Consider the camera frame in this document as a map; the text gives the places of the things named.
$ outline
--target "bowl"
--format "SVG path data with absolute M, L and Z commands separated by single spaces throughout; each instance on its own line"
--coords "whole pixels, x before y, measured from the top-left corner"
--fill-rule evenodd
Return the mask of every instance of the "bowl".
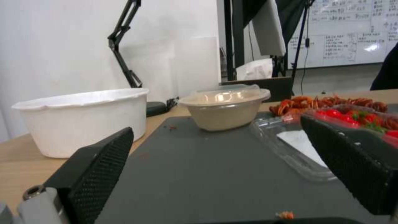
M 221 86 L 199 91 L 179 100 L 188 108 L 195 123 L 207 131 L 221 131 L 250 123 L 263 100 L 271 96 L 257 85 Z
M 80 147 L 91 145 L 131 127 L 134 140 L 146 129 L 148 89 L 128 88 L 85 92 L 19 102 L 21 112 L 40 152 L 69 158 Z

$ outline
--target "plastic tray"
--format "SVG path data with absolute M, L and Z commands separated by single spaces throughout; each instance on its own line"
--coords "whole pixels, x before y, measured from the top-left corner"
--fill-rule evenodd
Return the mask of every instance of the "plastic tray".
M 328 109 L 335 109 L 341 112 L 342 114 L 346 114 L 348 111 L 354 110 L 362 113 L 362 121 L 358 119 L 358 121 L 361 123 L 360 126 L 353 126 L 348 124 L 347 122 L 344 122 L 338 118 L 333 118 L 329 117 L 326 115 L 321 115 L 318 114 L 317 111 L 319 110 L 328 110 Z M 379 137 L 380 139 L 383 139 L 384 141 L 388 142 L 392 146 L 398 148 L 398 138 L 386 135 L 385 133 L 389 130 L 398 130 L 398 115 L 397 114 L 389 114 L 389 113 L 381 113 L 377 112 L 372 108 L 368 107 L 363 107 L 363 106 L 355 106 L 355 105 L 350 105 L 350 104 L 342 104 L 342 105 L 336 105 L 331 108 L 325 108 L 325 109 L 319 109 L 319 110 L 309 110 L 305 112 L 306 116 L 313 117 L 318 120 L 322 120 L 326 123 L 341 126 L 343 128 L 348 128 L 351 130 L 364 130 L 367 132 L 373 133 L 375 136 Z M 363 123 L 363 117 L 365 114 L 375 114 L 379 120 L 378 124 L 376 125 L 375 122 L 367 122 L 365 121 L 366 125 Z
M 327 182 L 337 179 L 328 168 L 317 164 L 276 136 L 285 131 L 302 130 L 297 118 L 292 116 L 270 119 L 259 118 L 251 123 L 250 129 L 267 148 L 272 150 L 304 178 L 317 182 Z

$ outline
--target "black stand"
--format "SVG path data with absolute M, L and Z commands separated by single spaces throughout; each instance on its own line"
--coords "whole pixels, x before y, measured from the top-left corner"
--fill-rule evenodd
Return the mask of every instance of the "black stand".
M 305 6 L 304 6 L 304 15 L 302 17 L 302 23 L 301 23 L 301 29 L 300 29 L 300 37 L 298 38 L 298 44 L 297 44 L 297 51 L 296 51 L 296 57 L 295 57 L 295 62 L 292 63 L 292 81 L 295 81 L 295 77 L 296 77 L 296 71 L 297 71 L 297 61 L 299 60 L 298 56 L 300 54 L 300 48 L 301 48 L 301 40 L 302 40 L 302 36 L 304 33 L 304 26 L 305 26 L 305 21 L 307 19 L 307 14 L 308 14 L 308 10 L 310 9 L 310 7 L 312 6 L 312 4 L 314 3 L 315 0 L 306 0 L 305 2 Z
M 131 9 L 130 14 L 127 16 L 127 13 L 129 12 L 133 3 L 135 4 Z M 131 20 L 133 19 L 134 15 L 136 14 L 140 6 L 141 6 L 141 0 L 127 0 L 126 6 L 122 11 L 122 15 L 120 15 L 120 18 L 116 24 L 113 33 L 108 37 L 109 47 L 111 48 L 113 54 L 115 55 L 120 67 L 122 68 L 122 71 L 126 76 L 126 79 L 129 82 L 131 88 L 141 88 L 142 82 L 138 78 L 138 76 L 127 67 L 125 61 L 123 60 L 122 55 L 119 52 L 119 43 L 122 40 L 124 34 L 130 29 Z M 164 104 L 162 102 L 147 102 L 146 116 L 151 117 L 159 114 L 164 114 L 168 112 L 175 105 L 176 102 L 174 99 L 168 100 L 167 104 Z
M 122 25 L 133 2 L 135 2 L 134 7 L 131 10 L 129 16 L 127 17 L 126 22 L 124 22 L 124 24 Z M 132 88 L 142 87 L 142 82 L 138 78 L 138 76 L 127 67 L 125 61 L 123 60 L 122 55 L 119 52 L 119 43 L 122 40 L 124 34 L 130 29 L 129 25 L 131 23 L 131 20 L 133 19 L 135 13 L 137 12 L 140 6 L 141 6 L 141 0 L 128 0 L 125 8 L 123 9 L 122 15 L 120 16 L 119 21 L 116 24 L 115 30 L 108 37 L 109 47 L 111 48 L 113 54 L 115 55 L 117 62 L 122 68 L 122 71 L 125 74 L 126 79 Z

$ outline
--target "cooked crayfish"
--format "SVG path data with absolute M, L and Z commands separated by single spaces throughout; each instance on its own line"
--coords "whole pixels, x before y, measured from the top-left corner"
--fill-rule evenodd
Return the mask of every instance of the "cooked crayfish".
M 367 98 L 345 100 L 336 95 L 324 97 L 322 99 L 315 97 L 314 100 L 312 100 L 308 96 L 297 96 L 290 100 L 283 100 L 279 105 L 270 106 L 269 110 L 275 116 L 283 116 L 286 114 L 301 114 L 307 109 L 316 110 L 318 108 L 331 107 L 340 104 L 352 104 L 357 106 L 370 107 L 378 112 L 387 111 L 387 105 L 382 102 L 373 102 L 372 99 Z

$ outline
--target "table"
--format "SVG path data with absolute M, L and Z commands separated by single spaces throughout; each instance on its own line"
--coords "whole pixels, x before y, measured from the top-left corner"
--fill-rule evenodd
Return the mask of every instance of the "table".
M 388 104 L 398 103 L 398 89 L 340 94 L 342 98 L 366 97 Z M 268 111 L 277 102 L 264 103 L 259 111 Z M 189 116 L 186 108 L 177 106 L 170 112 L 150 117 L 146 121 L 146 133 L 131 148 L 132 153 L 167 118 Z M 7 203 L 13 213 L 22 200 L 23 192 L 29 187 L 43 183 L 65 159 L 52 159 L 40 154 L 32 137 L 24 135 L 0 144 L 0 200 Z

